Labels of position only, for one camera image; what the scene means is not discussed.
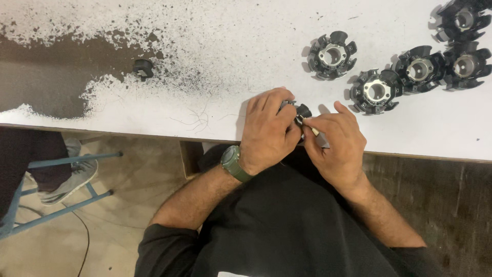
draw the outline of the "shoe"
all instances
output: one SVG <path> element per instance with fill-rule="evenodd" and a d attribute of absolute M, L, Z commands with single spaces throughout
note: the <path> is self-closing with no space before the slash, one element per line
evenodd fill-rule
<path fill-rule="evenodd" d="M 96 172 L 96 160 L 72 163 L 72 176 L 67 181 L 53 192 L 38 191 L 37 195 L 45 206 L 57 204 L 87 184 Z"/>
<path fill-rule="evenodd" d="M 68 151 L 68 156 L 78 157 L 80 155 L 80 148 L 82 148 L 82 144 L 76 138 L 67 138 L 65 139 L 65 146 Z"/>

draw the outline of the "floor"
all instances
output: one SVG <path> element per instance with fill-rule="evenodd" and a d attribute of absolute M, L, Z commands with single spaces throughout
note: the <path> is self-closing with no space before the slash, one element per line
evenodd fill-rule
<path fill-rule="evenodd" d="M 133 276 L 137 245 L 150 218 L 185 183 L 179 142 L 125 137 L 100 137 L 82 142 L 82 154 L 121 150 L 124 155 L 101 160 L 92 182 L 96 192 L 113 189 L 114 195 L 75 211 L 90 233 L 89 252 L 81 276 Z M 25 189 L 34 187 L 32 182 L 28 183 Z M 64 203 L 70 205 L 89 195 L 82 188 Z M 35 194 L 22 197 L 21 204 L 43 213 L 64 208 L 63 205 L 44 207 Z M 23 208 L 17 214 L 20 222 L 36 217 Z M 0 276 L 77 276 L 86 247 L 84 225 L 74 214 L 65 214 L 0 241 Z"/>
<path fill-rule="evenodd" d="M 90 247 L 81 276 L 133 276 L 137 245 L 160 204 L 185 183 L 176 140 L 64 134 L 82 140 L 82 153 L 123 151 L 101 160 L 93 181 L 115 194 L 75 213 L 87 225 Z M 492 164 L 365 155 L 364 170 L 422 234 L 452 276 L 492 276 Z M 34 187 L 27 178 L 25 189 Z M 83 188 L 64 203 L 89 196 Z M 42 213 L 36 195 L 21 204 Z M 21 208 L 17 220 L 37 215 Z M 0 241 L 0 277 L 77 276 L 87 247 L 82 222 L 69 213 Z"/>

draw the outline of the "table surface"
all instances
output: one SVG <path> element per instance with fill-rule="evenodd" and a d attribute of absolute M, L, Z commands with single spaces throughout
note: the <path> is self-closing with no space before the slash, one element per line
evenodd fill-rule
<path fill-rule="evenodd" d="M 437 42 L 445 2 L 293 0 L 0 0 L 0 123 L 194 139 L 241 140 L 249 98 L 286 86 L 313 115 L 353 104 L 351 81 Z M 348 33 L 355 67 L 334 81 L 307 70 L 312 42 Z M 478 40 L 492 46 L 492 32 Z M 141 82 L 133 59 L 155 77 Z M 492 160 L 490 77 L 465 91 L 402 96 L 357 113 L 367 151 Z"/>

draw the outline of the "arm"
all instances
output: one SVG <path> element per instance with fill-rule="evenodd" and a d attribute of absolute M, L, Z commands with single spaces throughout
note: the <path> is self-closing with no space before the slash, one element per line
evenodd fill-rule
<path fill-rule="evenodd" d="M 239 164 L 250 175 L 280 162 L 294 150 L 301 137 L 301 129 L 293 122 L 297 115 L 295 107 L 286 105 L 278 111 L 284 100 L 294 100 L 294 95 L 285 88 L 276 88 L 248 102 Z M 196 230 L 240 184 L 218 165 L 164 202 L 150 225 Z"/>
<path fill-rule="evenodd" d="M 304 120 L 305 147 L 314 165 L 384 245 L 427 247 L 362 171 L 362 156 L 367 141 L 359 131 L 355 115 L 338 101 L 335 102 L 335 109 L 338 113 Z M 323 132 L 330 148 L 321 148 L 307 126 Z"/>
<path fill-rule="evenodd" d="M 225 196 L 241 183 L 218 165 L 169 198 L 149 225 L 196 230 Z"/>

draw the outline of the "small component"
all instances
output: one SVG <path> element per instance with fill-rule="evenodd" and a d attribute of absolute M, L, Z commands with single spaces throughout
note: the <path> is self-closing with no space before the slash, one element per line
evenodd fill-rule
<path fill-rule="evenodd" d="M 477 50 L 477 46 L 477 41 L 453 43 L 453 48 L 444 52 L 450 66 L 441 84 L 447 85 L 447 89 L 465 90 L 478 87 L 484 81 L 479 82 L 477 78 L 488 76 L 492 72 L 492 65 L 487 65 L 487 59 L 492 56 L 490 50 Z"/>
<path fill-rule="evenodd" d="M 355 42 L 345 45 L 348 35 L 342 31 L 331 33 L 330 38 L 322 35 L 313 43 L 310 51 L 309 69 L 317 71 L 316 76 L 322 80 L 333 80 L 346 75 L 346 71 L 351 70 L 357 59 L 350 59 L 350 56 L 357 52 Z"/>
<path fill-rule="evenodd" d="M 377 71 L 362 72 L 355 81 L 359 85 L 350 90 L 350 98 L 356 101 L 355 108 L 366 114 L 381 114 L 394 109 L 399 102 L 392 100 L 403 95 L 403 82 L 398 73 L 389 69 L 381 71 L 381 74 Z"/>
<path fill-rule="evenodd" d="M 133 65 L 133 72 L 137 73 L 137 75 L 140 76 L 142 82 L 144 82 L 145 79 L 152 78 L 154 76 L 154 73 L 152 72 L 153 67 L 154 65 L 148 60 L 135 60 L 135 64 Z"/>
<path fill-rule="evenodd" d="M 296 106 L 295 103 L 296 103 L 296 101 L 294 101 L 294 100 L 292 100 L 292 101 L 284 101 L 280 105 L 280 108 L 278 109 L 278 111 L 280 111 L 285 105 L 288 105 L 288 104 L 293 105 L 296 108 L 296 111 L 297 111 L 297 115 L 294 118 L 294 122 L 296 123 L 297 126 L 299 126 L 299 127 L 302 128 L 302 126 L 303 126 L 303 120 L 305 118 L 312 117 L 312 113 L 311 113 L 311 111 L 309 110 L 309 108 L 306 105 L 301 104 L 300 106 Z M 319 131 L 316 128 L 311 128 L 311 130 L 312 130 L 312 132 L 314 133 L 315 136 L 318 136 L 319 135 Z"/>
<path fill-rule="evenodd" d="M 484 10 L 491 8 L 489 0 L 452 0 L 437 11 L 442 17 L 441 30 L 437 34 L 440 41 L 473 41 L 485 32 L 480 29 L 491 23 L 492 15 L 484 15 Z"/>
<path fill-rule="evenodd" d="M 418 46 L 400 55 L 394 70 L 400 76 L 404 92 L 422 93 L 436 88 L 446 72 L 447 60 L 441 53 L 431 55 L 432 46 Z"/>

